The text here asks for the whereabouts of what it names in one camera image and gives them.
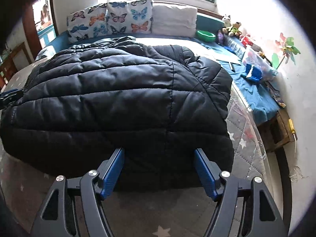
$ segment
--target butterfly pillow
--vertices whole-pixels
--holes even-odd
[[[67,34],[71,43],[107,33],[105,3],[74,12],[67,17]]]
[[[108,28],[112,34],[150,33],[153,0],[108,2]]]

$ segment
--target black puffer jacket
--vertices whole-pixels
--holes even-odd
[[[231,82],[218,63],[177,45],[75,45],[34,68],[0,135],[9,154],[52,175],[81,176],[123,147],[117,189],[200,186],[195,148],[232,169]]]

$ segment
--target person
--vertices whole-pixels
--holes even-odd
[[[44,25],[49,21],[49,13],[48,13],[48,5],[44,4],[42,10],[40,11],[41,16],[40,16],[40,21],[41,25]]]

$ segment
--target white star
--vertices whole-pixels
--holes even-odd
[[[242,148],[242,149],[247,146],[247,145],[246,145],[246,141],[245,141],[244,139],[242,139],[242,138],[241,138],[239,144],[241,145],[241,148]]]
[[[230,132],[228,132],[228,131],[227,131],[227,133],[229,134],[230,140],[235,141],[235,139],[233,138],[234,133],[230,133]]]
[[[170,228],[163,229],[160,225],[158,226],[157,232],[153,233],[153,235],[157,235],[158,237],[169,237],[170,234],[168,233]]]

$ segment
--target green bowl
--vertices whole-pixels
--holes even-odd
[[[197,30],[197,37],[205,42],[214,42],[216,39],[216,35],[213,33]]]

